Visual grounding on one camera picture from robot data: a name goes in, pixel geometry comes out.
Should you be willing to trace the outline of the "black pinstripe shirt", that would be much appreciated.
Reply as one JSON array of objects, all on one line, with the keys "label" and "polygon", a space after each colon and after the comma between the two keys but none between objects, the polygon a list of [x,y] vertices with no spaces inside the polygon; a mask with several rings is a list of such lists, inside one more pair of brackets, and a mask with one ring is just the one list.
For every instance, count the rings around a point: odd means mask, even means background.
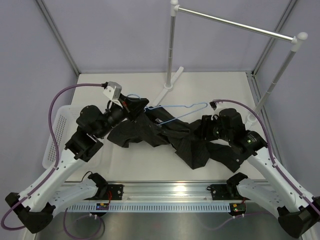
[{"label": "black pinstripe shirt", "polygon": [[133,122],[121,122],[111,130],[107,139],[122,148],[140,142],[154,148],[171,145],[175,154],[193,170],[204,167],[212,159],[236,172],[247,158],[236,154],[228,145],[200,139],[196,135],[200,124],[200,119],[192,123],[174,120],[167,110],[160,107],[143,112]]}]

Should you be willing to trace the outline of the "blue wire hanger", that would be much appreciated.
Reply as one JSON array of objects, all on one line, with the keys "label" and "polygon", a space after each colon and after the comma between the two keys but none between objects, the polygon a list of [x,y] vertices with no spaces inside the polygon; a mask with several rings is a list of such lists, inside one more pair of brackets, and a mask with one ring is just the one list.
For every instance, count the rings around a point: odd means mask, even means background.
[{"label": "blue wire hanger", "polygon": [[179,120],[189,123],[205,113],[208,108],[209,102],[203,98],[166,95],[161,100],[152,100],[144,108],[144,113],[155,120],[157,125],[164,126]]}]

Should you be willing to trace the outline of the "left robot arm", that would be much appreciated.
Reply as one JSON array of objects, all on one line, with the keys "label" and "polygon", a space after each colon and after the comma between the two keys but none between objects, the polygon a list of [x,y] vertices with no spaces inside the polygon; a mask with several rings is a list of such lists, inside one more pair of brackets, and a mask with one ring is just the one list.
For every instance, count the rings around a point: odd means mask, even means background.
[{"label": "left robot arm", "polygon": [[98,173],[66,190],[58,191],[58,188],[103,147],[100,139],[123,120],[136,120],[148,103],[147,98],[120,95],[119,104],[113,104],[104,112],[95,105],[85,106],[76,119],[76,132],[65,144],[58,163],[49,167],[26,190],[11,192],[5,198],[23,226],[32,234],[38,233],[68,207],[85,199],[103,199],[108,183]]}]

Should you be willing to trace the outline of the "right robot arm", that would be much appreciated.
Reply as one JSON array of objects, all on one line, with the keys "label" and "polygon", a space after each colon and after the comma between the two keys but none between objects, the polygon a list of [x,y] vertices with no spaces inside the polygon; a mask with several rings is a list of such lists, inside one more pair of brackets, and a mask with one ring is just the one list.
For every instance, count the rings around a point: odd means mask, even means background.
[{"label": "right robot arm", "polygon": [[273,188],[270,191],[240,172],[226,182],[230,198],[255,202],[295,239],[320,221],[320,198],[298,183],[274,157],[266,138],[245,128],[240,113],[234,108],[223,109],[217,115],[203,115],[196,133],[204,140],[228,142],[228,147],[244,157]]}]

